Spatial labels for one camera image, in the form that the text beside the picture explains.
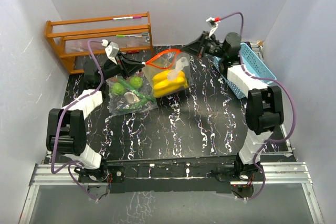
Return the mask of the yellow fake banana bunch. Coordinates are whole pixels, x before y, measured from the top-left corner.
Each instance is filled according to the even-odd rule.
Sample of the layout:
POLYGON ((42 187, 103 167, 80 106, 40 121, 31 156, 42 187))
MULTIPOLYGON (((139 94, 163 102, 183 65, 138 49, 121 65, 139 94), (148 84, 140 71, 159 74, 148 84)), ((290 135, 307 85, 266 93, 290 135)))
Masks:
POLYGON ((171 70, 165 70, 156 74, 153 78, 153 96, 155 98, 161 98, 171 93, 176 93, 179 90, 189 88, 187 78, 183 71, 180 71, 177 77, 173 80, 169 80, 167 75, 171 70))

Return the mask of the clear zip bag red seal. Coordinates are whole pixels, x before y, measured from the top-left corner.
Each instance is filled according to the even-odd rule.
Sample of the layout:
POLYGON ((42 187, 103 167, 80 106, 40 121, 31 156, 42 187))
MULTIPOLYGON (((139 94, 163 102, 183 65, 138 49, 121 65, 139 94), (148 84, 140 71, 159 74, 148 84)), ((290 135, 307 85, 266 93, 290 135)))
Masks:
POLYGON ((178 73, 183 71, 187 78, 189 87, 192 86, 193 80, 191 77, 190 55, 182 52, 180 49, 167 49, 148 60, 145 67, 142 68, 145 77, 152 87, 152 94, 152 78, 156 74, 165 70, 171 70, 171 72, 167 75, 169 80, 175 79, 178 73))

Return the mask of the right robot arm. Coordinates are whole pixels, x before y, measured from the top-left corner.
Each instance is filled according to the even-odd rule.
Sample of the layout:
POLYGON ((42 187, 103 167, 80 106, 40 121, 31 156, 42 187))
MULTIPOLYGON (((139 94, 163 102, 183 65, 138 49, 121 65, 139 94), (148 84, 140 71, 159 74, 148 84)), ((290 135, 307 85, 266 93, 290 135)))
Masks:
POLYGON ((260 154, 266 141, 284 120, 281 88, 269 85, 272 75, 268 68, 242 42, 238 33, 228 33, 220 42, 204 31, 196 40, 183 46, 181 51, 199 58, 213 56, 218 60, 217 69, 224 79, 246 97, 245 121, 248 131, 244 145, 233 164, 218 167, 216 174, 221 181, 252 178, 261 169, 260 154))

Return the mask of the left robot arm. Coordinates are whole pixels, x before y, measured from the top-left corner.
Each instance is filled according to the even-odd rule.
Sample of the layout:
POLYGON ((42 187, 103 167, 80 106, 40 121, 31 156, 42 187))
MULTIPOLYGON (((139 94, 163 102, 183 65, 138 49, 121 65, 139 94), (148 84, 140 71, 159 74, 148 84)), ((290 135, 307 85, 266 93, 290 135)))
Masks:
POLYGON ((62 168, 74 165, 76 173, 91 176, 96 181, 108 177, 108 168, 102 164, 102 156, 87 143, 85 119, 103 103, 101 91, 107 79, 115 76, 128 78, 140 71, 145 62, 127 58, 118 52, 113 59, 100 65, 92 56, 83 65, 86 89, 67 106, 52 109, 48 115, 46 147, 52 153, 51 172, 56 174, 61 168, 55 167, 57 154, 67 156, 70 161, 62 168))

